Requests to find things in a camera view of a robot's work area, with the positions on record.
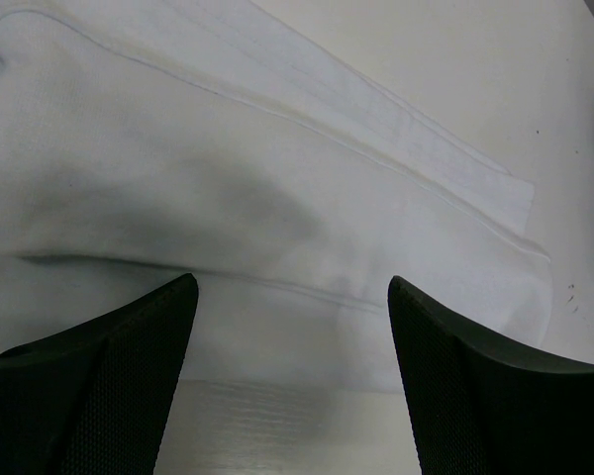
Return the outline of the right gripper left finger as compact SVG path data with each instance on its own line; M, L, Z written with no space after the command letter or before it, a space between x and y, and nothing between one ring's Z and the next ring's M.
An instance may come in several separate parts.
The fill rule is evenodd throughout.
M151 474L198 304L184 274L0 354L0 474Z

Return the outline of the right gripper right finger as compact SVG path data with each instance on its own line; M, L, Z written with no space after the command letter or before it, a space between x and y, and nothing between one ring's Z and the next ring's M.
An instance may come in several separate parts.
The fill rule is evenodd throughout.
M425 474L594 474L594 364L519 343L394 277L388 310Z

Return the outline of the light white skirt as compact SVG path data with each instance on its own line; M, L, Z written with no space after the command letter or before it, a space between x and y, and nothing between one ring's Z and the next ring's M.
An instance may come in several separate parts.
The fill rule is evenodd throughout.
M189 271L186 378L397 391L394 276L542 342L533 198L248 1L0 1L0 352Z

